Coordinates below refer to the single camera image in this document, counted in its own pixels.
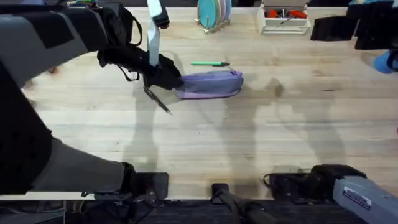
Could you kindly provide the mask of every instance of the purple pencil case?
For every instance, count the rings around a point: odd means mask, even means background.
[[[181,77],[184,85],[176,88],[180,99],[227,98],[239,93],[242,73],[234,70],[194,73]]]

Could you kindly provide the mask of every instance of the marker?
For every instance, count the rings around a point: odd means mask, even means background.
[[[214,67],[222,67],[231,65],[228,62],[191,62],[191,65],[211,65]]]

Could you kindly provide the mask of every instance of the white organizer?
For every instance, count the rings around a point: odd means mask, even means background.
[[[264,4],[257,13],[258,29],[262,34],[305,34],[311,27],[308,19],[296,18],[265,18]]]

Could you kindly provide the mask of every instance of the wooden table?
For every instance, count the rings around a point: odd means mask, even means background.
[[[146,30],[147,9],[131,11]],[[371,68],[382,51],[308,35],[260,36],[256,11],[233,9],[230,26],[205,35],[194,23],[196,9],[169,9],[170,27],[161,32],[161,52],[182,74],[216,69],[191,66],[196,60],[242,71],[244,86],[233,98],[182,101],[154,88],[170,116],[142,82],[125,81],[112,65],[102,69],[96,54],[42,74],[25,92],[65,143],[140,172],[168,172],[171,199],[209,198],[214,182],[229,183],[241,197],[268,198],[264,174],[315,164],[349,164],[398,195],[398,77]]]

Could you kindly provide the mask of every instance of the blue plate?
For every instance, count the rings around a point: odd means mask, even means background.
[[[213,0],[198,1],[199,21],[203,27],[207,27],[207,17],[209,18],[208,28],[216,24],[216,5]]]
[[[213,0],[214,1],[214,5],[216,6],[216,24],[220,23],[221,20],[221,3],[219,0]]]
[[[225,0],[225,19],[229,19],[229,15],[231,15],[231,10],[232,10],[231,0]]]

